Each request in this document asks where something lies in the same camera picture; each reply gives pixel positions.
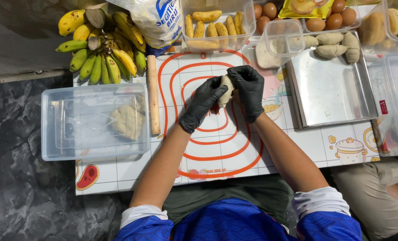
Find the clear plastic container lid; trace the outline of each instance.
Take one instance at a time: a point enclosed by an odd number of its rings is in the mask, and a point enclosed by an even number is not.
[[[369,71],[376,101],[381,108],[382,101],[385,102],[384,112],[387,114],[382,112],[380,118],[382,122],[386,119],[393,120],[388,129],[396,133],[397,138],[394,139],[398,140],[398,53],[383,56],[381,61],[370,65]]]
[[[278,68],[305,49],[303,30],[294,19],[270,21],[255,47],[258,65]]]
[[[143,154],[150,149],[144,83],[45,90],[41,147],[45,161]]]

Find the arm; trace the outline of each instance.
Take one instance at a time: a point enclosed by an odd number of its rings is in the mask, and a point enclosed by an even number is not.
[[[219,86],[221,76],[213,77],[199,86],[186,111],[178,118],[162,146],[151,159],[139,179],[129,207],[153,205],[162,209],[174,184],[178,167],[191,134],[200,126],[206,113],[227,90]]]
[[[328,186],[313,161],[264,113],[264,78],[250,66],[229,68],[227,73],[238,89],[245,121],[257,129],[275,167],[294,192]]]

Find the white sleeve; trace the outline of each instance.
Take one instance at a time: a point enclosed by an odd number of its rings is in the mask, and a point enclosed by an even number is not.
[[[338,212],[351,216],[349,205],[333,187],[322,187],[307,193],[296,192],[291,200],[299,219],[316,211]]]
[[[167,211],[161,211],[160,208],[154,205],[140,205],[128,208],[121,214],[120,229],[124,228],[129,223],[146,216],[154,215],[161,220],[168,220],[168,216],[166,215],[167,213]]]

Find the grey marble floor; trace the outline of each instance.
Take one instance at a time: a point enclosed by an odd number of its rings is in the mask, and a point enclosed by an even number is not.
[[[75,196],[74,161],[41,158],[41,93],[72,76],[0,84],[0,240],[113,240],[129,193]]]

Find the person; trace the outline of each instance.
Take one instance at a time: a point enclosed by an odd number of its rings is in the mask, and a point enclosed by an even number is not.
[[[227,73],[237,89],[245,121],[257,130],[275,167],[295,192],[291,203],[299,217],[297,236],[302,240],[361,240],[360,226],[350,216],[341,193],[329,187],[314,162],[264,113],[264,78],[250,66],[232,67]],[[122,213],[116,241],[298,240],[259,207],[237,197],[199,206],[182,215],[176,225],[163,210],[165,205],[170,206],[165,200],[191,134],[228,90],[220,83],[221,76],[213,77],[196,89],[191,103],[139,179],[129,208]],[[184,208],[190,201],[178,200],[177,205]]]
[[[398,240],[398,157],[333,167],[331,171],[368,238]]]

